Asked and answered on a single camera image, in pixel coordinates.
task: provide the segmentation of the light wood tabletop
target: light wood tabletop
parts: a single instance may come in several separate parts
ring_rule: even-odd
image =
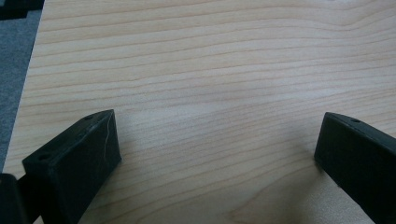
[[[326,111],[396,136],[396,3],[47,0],[5,172],[114,109],[80,223],[373,223],[315,166]]]

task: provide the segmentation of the wooden surface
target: wooden surface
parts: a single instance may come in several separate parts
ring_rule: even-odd
[[[47,0],[5,172],[114,108],[81,223],[372,223],[313,162],[326,111],[396,136],[389,1]]]

